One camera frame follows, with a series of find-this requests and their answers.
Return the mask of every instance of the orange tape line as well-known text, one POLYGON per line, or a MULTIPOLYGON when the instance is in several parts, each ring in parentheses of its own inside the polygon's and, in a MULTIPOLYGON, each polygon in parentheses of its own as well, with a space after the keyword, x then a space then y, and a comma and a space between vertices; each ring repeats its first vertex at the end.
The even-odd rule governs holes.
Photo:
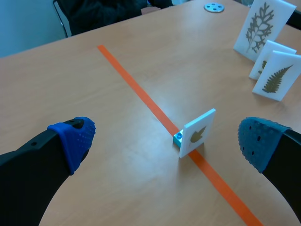
MULTIPOLYGON (((172 121, 164 114, 158 105, 142 89, 142 87, 133 79, 133 77, 124 69, 124 67, 115 59, 105 46, 98 46, 99 51, 104 55, 121 77, 128 83, 133 91, 140 97, 146 106, 153 112, 167 131, 173 136, 179 130, 172 121)), ((204 173, 204 175, 213 184, 216 190, 224 197, 234 211, 248 226, 262 226, 263 224, 256 218, 250 209, 241 201, 241 199, 232 191, 222 177, 212 168, 205 158, 197 151, 189 153, 189 157, 204 173)))

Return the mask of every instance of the blue rubber fingertip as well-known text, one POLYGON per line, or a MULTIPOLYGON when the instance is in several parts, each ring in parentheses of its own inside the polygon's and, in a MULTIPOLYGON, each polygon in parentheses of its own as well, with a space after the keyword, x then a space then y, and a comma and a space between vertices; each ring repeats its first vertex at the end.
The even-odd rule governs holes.
POLYGON ((290 129, 267 119, 248 117, 241 121, 238 128, 238 142, 245 158, 262 173, 283 133, 290 129))
POLYGON ((71 175, 78 169, 85 152, 92 146, 96 129, 94 122, 87 117, 75 119, 84 120, 82 128, 76 129, 62 122, 47 128, 59 134, 71 175))

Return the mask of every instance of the plant picture card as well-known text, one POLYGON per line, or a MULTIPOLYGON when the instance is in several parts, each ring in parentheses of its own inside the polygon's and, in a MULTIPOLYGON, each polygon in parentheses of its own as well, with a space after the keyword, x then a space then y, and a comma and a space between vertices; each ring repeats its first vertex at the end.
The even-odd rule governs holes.
POLYGON ((255 62, 267 40, 276 39, 295 9, 283 0, 255 0, 234 49, 255 62))
POLYGON ((272 51, 253 93, 281 101, 300 73, 300 55, 272 51))
POLYGON ((215 109, 199 116, 184 126, 179 157, 183 158, 206 140, 213 124, 215 109))
POLYGON ((259 56, 255 62, 253 69, 251 70, 249 78, 255 79, 255 80, 259 79, 259 76, 261 75, 261 73, 268 61, 268 58, 273 50, 279 51, 279 52, 284 52, 284 53, 290 53, 290 54, 295 54, 297 52, 297 50, 295 50, 295 49, 292 49, 287 46, 281 45, 279 43, 267 40, 266 44, 262 48, 262 51, 259 54, 259 56))

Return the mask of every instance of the blue lego brick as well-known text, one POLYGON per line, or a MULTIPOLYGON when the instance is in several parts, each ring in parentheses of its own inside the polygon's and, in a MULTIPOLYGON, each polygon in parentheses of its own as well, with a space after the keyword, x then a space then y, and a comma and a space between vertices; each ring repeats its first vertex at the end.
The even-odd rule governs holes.
POLYGON ((183 137, 183 130, 177 132, 177 133, 174 135, 174 143, 175 143, 178 147, 181 147, 182 137, 183 137))

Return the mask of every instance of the fern picture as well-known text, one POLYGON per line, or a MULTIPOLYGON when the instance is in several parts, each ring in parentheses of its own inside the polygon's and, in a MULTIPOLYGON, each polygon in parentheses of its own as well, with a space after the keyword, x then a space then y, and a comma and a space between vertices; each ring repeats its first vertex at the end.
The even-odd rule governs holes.
POLYGON ((282 68, 281 70, 279 70, 278 72, 274 73, 274 75, 271 75, 268 78, 267 83, 265 84, 265 86, 263 87, 263 91, 266 93, 276 93, 279 89, 279 86, 282 82, 282 77, 284 76, 284 74, 288 71, 288 69, 290 69, 292 67, 285 67, 282 68))
POLYGON ((263 63, 262 63, 262 71, 263 71, 266 64, 267 64, 267 62, 264 60, 263 63))
POLYGON ((273 10, 268 12, 269 5, 265 2, 263 7, 259 8, 259 14, 255 13, 252 17, 250 27, 246 32, 246 38, 249 42, 249 47, 246 52, 252 49, 255 53, 265 45, 265 39, 272 33, 272 27, 269 22, 273 19, 273 10))

